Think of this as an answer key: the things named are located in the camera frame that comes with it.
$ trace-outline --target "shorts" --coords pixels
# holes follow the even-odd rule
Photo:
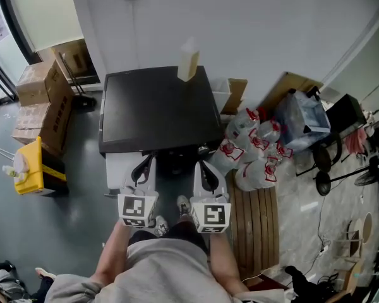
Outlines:
[[[208,254],[208,248],[205,245],[205,241],[203,240],[202,235],[196,231],[195,225],[191,221],[183,221],[177,223],[160,238],[185,240],[198,246],[205,252],[205,254]],[[158,239],[158,237],[149,231],[139,230],[132,235],[131,239],[129,240],[129,246],[136,242],[150,239]]]

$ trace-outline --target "gray floor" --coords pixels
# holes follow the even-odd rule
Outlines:
[[[0,147],[10,152],[21,146],[11,137],[17,113],[16,104],[0,108]],[[0,156],[0,261],[12,261],[31,292],[39,286],[34,271],[38,266],[53,273],[90,276],[102,243],[107,240],[116,221],[116,201],[103,196],[107,192],[107,183],[105,160],[98,151],[98,122],[98,109],[73,116],[64,156],[70,188],[67,198],[17,195],[11,178],[1,172],[1,167],[9,162]],[[358,166],[356,159],[350,157],[343,164],[337,164],[331,175],[351,172]],[[294,173],[293,162],[283,163],[278,171],[280,265],[294,264],[306,272],[320,250],[317,226],[323,198],[315,189],[312,179],[315,172],[298,178]],[[350,219],[363,217],[368,211],[373,213],[373,235],[363,252],[365,274],[361,283],[366,283],[379,243],[378,193],[376,184],[363,189],[354,186],[354,180],[354,177],[348,178],[326,198],[320,233],[326,239],[339,239]],[[164,195],[159,199],[159,213],[172,224],[178,216],[173,197],[178,194],[191,196],[192,176],[168,181],[157,179],[157,190]],[[318,202],[318,205],[301,211],[301,207],[312,202]],[[317,280],[334,269],[345,267],[342,259],[334,257],[338,250],[332,242],[330,250],[317,259],[307,276],[315,275]],[[284,284],[290,282],[280,268],[266,273]]]
[[[9,152],[21,146],[11,137],[17,113],[17,104],[0,107],[0,147]],[[39,286],[38,266],[91,275],[116,221],[116,202],[103,196],[107,183],[98,123],[98,109],[72,118],[64,156],[67,198],[17,195],[12,179],[1,171],[9,161],[0,156],[0,261],[13,262],[31,292]]]

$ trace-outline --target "black tabletop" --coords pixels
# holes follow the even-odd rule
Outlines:
[[[189,82],[177,67],[108,74],[100,152],[140,152],[221,140],[223,130],[203,66]]]

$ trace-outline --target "white container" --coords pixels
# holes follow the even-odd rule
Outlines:
[[[235,176],[240,190],[250,192],[275,186],[275,170],[278,160],[275,157],[259,158],[238,170]]]
[[[236,147],[231,141],[224,139],[212,155],[209,164],[213,165],[223,176],[238,166],[244,150]]]
[[[200,49],[194,37],[190,37],[186,43],[181,46],[181,62],[178,66],[177,77],[184,82],[192,79],[196,73],[199,58]]]
[[[253,129],[244,144],[245,153],[240,158],[241,163],[250,163],[259,158],[264,157],[265,150],[269,146],[267,140],[263,140],[256,134],[256,129]]]
[[[281,125],[271,119],[260,124],[257,131],[257,136],[267,140],[269,143],[276,143],[280,137]]]
[[[293,156],[293,150],[283,147],[280,143],[272,143],[265,150],[265,156],[275,157],[278,159],[278,166],[285,158],[291,158]]]
[[[245,108],[239,111],[226,127],[226,138],[236,142],[238,147],[242,148],[246,142],[247,136],[260,125],[261,115],[255,110]]]

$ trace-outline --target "gray t-shirt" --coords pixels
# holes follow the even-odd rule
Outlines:
[[[152,239],[129,246],[126,271],[114,283],[102,287],[86,277],[59,275],[45,302],[276,303],[258,293],[244,294],[246,299],[231,297],[212,276],[207,255],[198,246]]]

